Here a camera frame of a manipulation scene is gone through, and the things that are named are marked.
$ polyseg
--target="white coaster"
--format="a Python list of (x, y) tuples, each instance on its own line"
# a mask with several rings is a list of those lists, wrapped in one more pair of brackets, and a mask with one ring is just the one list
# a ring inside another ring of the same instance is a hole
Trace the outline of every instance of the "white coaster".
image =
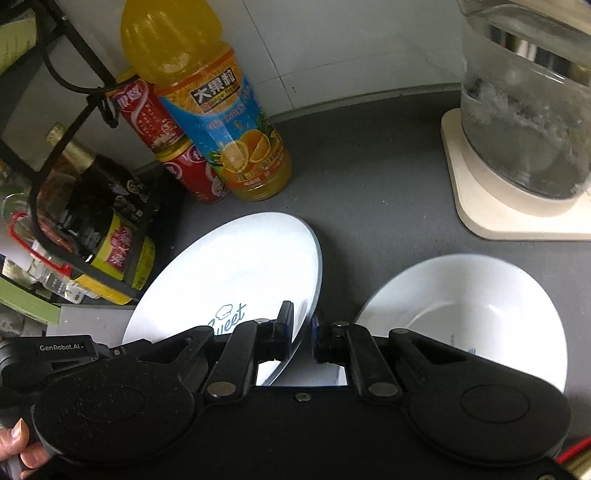
[[(456, 210), (462, 222), (472, 232), (490, 240), (591, 239), (591, 200), (587, 194), (579, 197), (568, 211), (555, 216), (529, 215), (515, 210), (493, 197), (468, 169), (465, 154), (473, 155), (478, 162), (483, 162), (464, 136), (459, 108), (443, 115), (441, 136), (452, 179)], [(504, 183), (518, 196), (529, 196), (519, 193), (509, 183)]]

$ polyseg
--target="bottle label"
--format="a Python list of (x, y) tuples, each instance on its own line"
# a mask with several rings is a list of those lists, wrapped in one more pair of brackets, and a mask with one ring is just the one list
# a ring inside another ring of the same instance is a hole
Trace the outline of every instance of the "bottle label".
[[(125, 263), (127, 261), (127, 255), (133, 237), (134, 230), (127, 225), (121, 217), (117, 214), (113, 214), (109, 232), (105, 236), (98, 253), (90, 264), (117, 280), (123, 280)], [(149, 237), (146, 237), (139, 254), (132, 288), (141, 290), (144, 287), (148, 280), (148, 276), (152, 271), (152, 267), (154, 266), (154, 258), (154, 242)], [(126, 304), (131, 300), (126, 295), (103, 285), (88, 275), (78, 277), (76, 283), (118, 305)]]
[(215, 203), (228, 193), (222, 179), (194, 144), (165, 162), (164, 167), (202, 203)]
[(110, 97), (152, 150), (162, 150), (183, 137), (184, 132), (162, 107), (152, 84), (139, 79), (111, 93)]
[(281, 164), (283, 141), (261, 112), (232, 48), (158, 95), (229, 188), (263, 183)]

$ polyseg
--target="red wire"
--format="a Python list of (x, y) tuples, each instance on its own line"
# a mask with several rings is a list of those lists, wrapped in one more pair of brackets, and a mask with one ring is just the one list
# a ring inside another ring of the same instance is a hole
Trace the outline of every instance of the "red wire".
[(572, 457), (576, 454), (582, 452), (587, 447), (591, 446), (591, 437), (586, 438), (585, 440), (581, 440), (577, 445), (571, 447), (566, 452), (558, 457), (556, 460), (558, 463), (565, 463), (568, 462)]
[(44, 263), (45, 265), (47, 265), (48, 267), (50, 267), (52, 270), (55, 270), (56, 272), (64, 275), (65, 277), (70, 277), (72, 275), (72, 268), (71, 266), (69, 266), (68, 264), (63, 264), (61, 267), (58, 267), (57, 265), (55, 265), (55, 263), (52, 263), (51, 261), (49, 261), (48, 259), (46, 259), (43, 255), (40, 255), (38, 252), (35, 252), (20, 236), (18, 236), (18, 234), (15, 232), (14, 228), (17, 224), (17, 222), (21, 219), (21, 218), (25, 218), (27, 216), (26, 212), (13, 212), (12, 213), (12, 220), (10, 222), (10, 225), (8, 226), (8, 235), (16, 242), (18, 243), (21, 247), (23, 247), (26, 251), (28, 251), (32, 256), (34, 256), (36, 259), (38, 259), (40, 262)]

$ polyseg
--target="fingernail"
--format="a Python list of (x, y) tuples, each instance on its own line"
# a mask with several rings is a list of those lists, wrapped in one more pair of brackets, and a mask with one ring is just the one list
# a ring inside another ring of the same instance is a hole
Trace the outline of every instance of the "fingernail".
[(22, 419), (20, 419), (17, 424), (12, 427), (12, 430), (10, 431), (10, 436), (13, 439), (17, 439), (21, 436), (21, 432), (22, 432)]
[(21, 460), (26, 466), (31, 465), (31, 467), (35, 467), (37, 465), (37, 457), (32, 452), (22, 452)]

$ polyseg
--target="stacked cans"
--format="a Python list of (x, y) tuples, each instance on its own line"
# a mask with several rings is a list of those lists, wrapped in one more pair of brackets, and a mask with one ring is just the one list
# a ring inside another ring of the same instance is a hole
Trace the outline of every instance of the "stacked cans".
[[(117, 82), (133, 75), (128, 70)], [(212, 204), (227, 195), (223, 180), (158, 100), (152, 84), (138, 79), (109, 96), (156, 158), (198, 201)]]

